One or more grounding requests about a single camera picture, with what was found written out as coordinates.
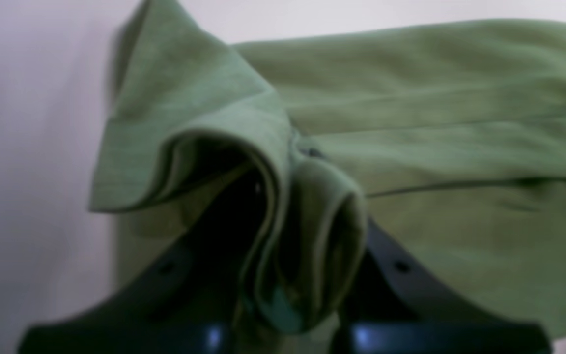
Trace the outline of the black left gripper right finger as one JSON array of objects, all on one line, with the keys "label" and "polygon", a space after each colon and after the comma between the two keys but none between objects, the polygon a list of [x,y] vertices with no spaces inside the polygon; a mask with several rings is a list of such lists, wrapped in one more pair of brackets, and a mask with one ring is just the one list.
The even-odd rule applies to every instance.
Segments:
[{"label": "black left gripper right finger", "polygon": [[442,284],[373,220],[332,340],[335,354],[551,354],[541,325],[484,311]]}]

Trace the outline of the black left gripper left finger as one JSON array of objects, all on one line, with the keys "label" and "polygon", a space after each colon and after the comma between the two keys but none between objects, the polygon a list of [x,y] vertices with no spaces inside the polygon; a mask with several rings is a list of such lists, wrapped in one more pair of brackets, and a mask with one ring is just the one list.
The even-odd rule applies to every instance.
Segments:
[{"label": "black left gripper left finger", "polygon": [[74,317],[27,331],[21,354],[233,354],[243,259],[266,211],[263,176],[242,175],[133,282]]}]

